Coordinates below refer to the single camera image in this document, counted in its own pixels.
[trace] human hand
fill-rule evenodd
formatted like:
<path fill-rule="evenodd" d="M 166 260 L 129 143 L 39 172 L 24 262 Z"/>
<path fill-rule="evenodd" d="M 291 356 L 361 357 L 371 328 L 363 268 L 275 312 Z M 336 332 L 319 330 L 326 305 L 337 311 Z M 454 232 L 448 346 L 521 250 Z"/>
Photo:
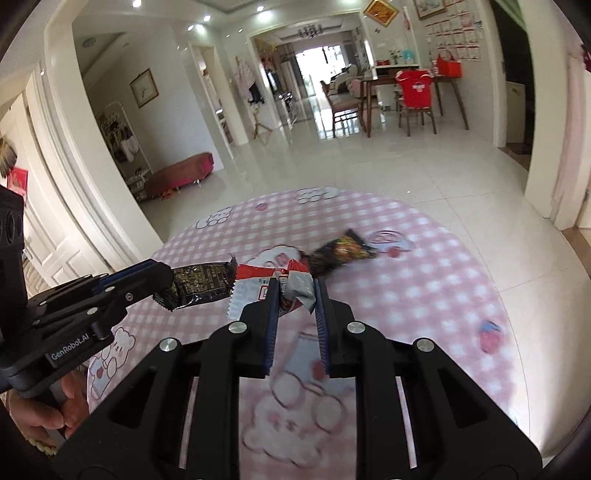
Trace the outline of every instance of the human hand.
<path fill-rule="evenodd" d="M 30 398 L 22 398 L 14 390 L 8 395 L 8 410 L 23 435 L 45 445 L 57 446 L 46 429 L 59 430 L 65 426 L 66 439 L 72 436 L 89 415 L 84 388 L 83 375 L 71 372 L 61 379 L 61 389 L 67 397 L 61 411 Z"/>

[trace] dining table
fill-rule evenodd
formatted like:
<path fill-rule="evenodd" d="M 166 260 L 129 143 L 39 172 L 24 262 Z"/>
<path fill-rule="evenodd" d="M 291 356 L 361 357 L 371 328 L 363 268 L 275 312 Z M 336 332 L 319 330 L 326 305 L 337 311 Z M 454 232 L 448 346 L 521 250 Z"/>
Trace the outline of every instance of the dining table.
<path fill-rule="evenodd" d="M 392 65 L 387 66 L 387 69 L 384 69 L 386 66 L 379 66 L 374 67 L 371 70 L 368 70 L 363 77 L 359 80 L 361 81 L 361 98 L 363 100 L 364 105 L 362 105 L 361 113 L 359 115 L 359 120 L 361 123 L 361 127 L 366 132 L 368 138 L 371 138 L 371 129 L 372 129 L 372 104 L 373 104 L 373 95 L 372 89 L 374 87 L 380 85 L 396 85 L 396 74 L 403 70 L 417 70 L 419 68 L 418 65 Z M 441 102 L 441 90 L 440 84 L 441 83 L 449 83 L 452 86 L 454 95 L 457 100 L 458 107 L 460 109 L 460 113 L 462 114 L 462 120 L 464 122 L 464 127 L 466 130 L 470 130 L 468 124 L 468 118 L 466 114 L 466 108 L 464 105 L 464 101 L 462 99 L 462 94 L 460 93 L 460 89 L 457 84 L 457 79 L 446 76 L 446 75 L 439 75 L 439 74 L 432 74 L 431 75 L 432 82 L 435 88 L 435 93 L 437 96 L 437 101 L 439 103 L 439 112 L 441 116 L 444 115 L 443 113 L 443 104 Z"/>
<path fill-rule="evenodd" d="M 176 268 L 234 255 L 240 264 L 285 267 L 348 229 L 365 239 L 375 258 L 328 275 L 331 298 L 387 338 L 433 339 L 509 409 L 518 354 L 499 293 L 455 234 L 403 202 L 332 186 L 268 194 L 199 219 L 153 259 Z M 115 343 L 90 360 L 91 411 L 162 339 L 206 339 L 231 322 L 228 310 L 229 299 L 173 312 L 152 298 L 131 306 L 113 329 Z M 240 380 L 241 478 L 355 478 L 355 411 L 355 380 L 324 373 L 314 316 L 301 307 L 281 317 L 270 376 Z M 190 428 L 188 422 L 185 448 Z"/>

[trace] candy wrapper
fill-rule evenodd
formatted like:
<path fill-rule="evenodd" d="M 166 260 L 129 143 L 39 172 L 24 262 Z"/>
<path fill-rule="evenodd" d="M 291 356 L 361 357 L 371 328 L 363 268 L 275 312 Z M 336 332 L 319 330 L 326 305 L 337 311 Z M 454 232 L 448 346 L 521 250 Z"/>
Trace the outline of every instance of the candy wrapper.
<path fill-rule="evenodd" d="M 323 277 L 353 260 L 375 258 L 376 251 L 353 230 L 347 230 L 336 240 L 327 243 L 310 255 L 302 257 L 312 277 Z"/>
<path fill-rule="evenodd" d="M 173 268 L 172 284 L 155 293 L 153 299 L 171 312 L 226 299 L 232 291 L 237 267 L 236 258 L 232 257 L 229 262 Z"/>
<path fill-rule="evenodd" d="M 314 281 L 305 265 L 290 260 L 285 268 L 264 268 L 240 265 L 230 298 L 228 318 L 239 320 L 242 309 L 249 303 L 264 300 L 272 278 L 277 278 L 281 287 L 279 316 L 304 305 L 310 313 L 314 310 L 316 296 Z"/>

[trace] wooden chair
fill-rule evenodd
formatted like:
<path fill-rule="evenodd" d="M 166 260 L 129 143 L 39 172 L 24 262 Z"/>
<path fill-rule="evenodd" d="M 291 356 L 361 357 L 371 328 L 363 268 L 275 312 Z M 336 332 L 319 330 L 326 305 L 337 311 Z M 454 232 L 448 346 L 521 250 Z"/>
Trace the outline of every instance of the wooden chair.
<path fill-rule="evenodd" d="M 431 100 L 431 76 L 426 70 L 403 70 L 396 75 L 396 81 L 402 87 L 402 97 L 398 98 L 398 127 L 402 127 L 402 115 L 407 120 L 407 135 L 410 137 L 410 114 L 420 113 L 425 124 L 425 113 L 431 117 L 433 133 L 437 135 L 433 105 Z"/>
<path fill-rule="evenodd" d="M 329 94 L 329 86 L 322 80 L 322 91 L 326 95 L 326 99 L 329 101 L 330 109 L 333 114 L 333 136 L 335 136 L 336 122 L 342 122 L 345 127 L 345 120 L 351 120 L 353 118 L 359 118 L 362 114 L 363 100 L 361 98 L 355 98 L 348 93 L 339 93 L 336 95 Z"/>

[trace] chandelier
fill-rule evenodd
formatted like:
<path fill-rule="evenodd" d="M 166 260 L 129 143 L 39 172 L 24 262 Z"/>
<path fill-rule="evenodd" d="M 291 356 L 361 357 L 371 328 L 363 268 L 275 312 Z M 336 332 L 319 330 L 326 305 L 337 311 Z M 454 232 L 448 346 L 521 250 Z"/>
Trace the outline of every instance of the chandelier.
<path fill-rule="evenodd" d="M 303 30 L 300 29 L 297 32 L 300 35 L 300 38 L 314 38 L 318 35 L 322 35 L 324 33 L 324 29 L 320 24 L 318 24 L 318 27 L 316 27 L 314 24 L 311 24 L 306 25 Z"/>

